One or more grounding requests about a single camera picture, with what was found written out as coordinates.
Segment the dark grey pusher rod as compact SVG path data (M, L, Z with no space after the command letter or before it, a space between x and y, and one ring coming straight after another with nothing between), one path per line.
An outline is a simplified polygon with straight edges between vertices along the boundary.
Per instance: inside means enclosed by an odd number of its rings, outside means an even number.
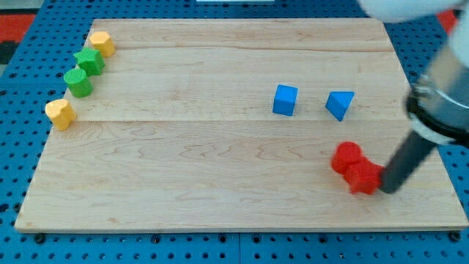
M380 190L387 194L397 192L435 147L434 142L417 132L409 132L382 171Z

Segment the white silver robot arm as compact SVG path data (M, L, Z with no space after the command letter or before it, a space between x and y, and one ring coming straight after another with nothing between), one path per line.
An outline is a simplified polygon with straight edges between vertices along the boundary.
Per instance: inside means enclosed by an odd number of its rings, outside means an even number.
M381 173L380 190L392 194L438 145L468 146L468 0L359 0L383 23L401 23L447 10L461 15L446 44L411 86L406 112L411 131Z

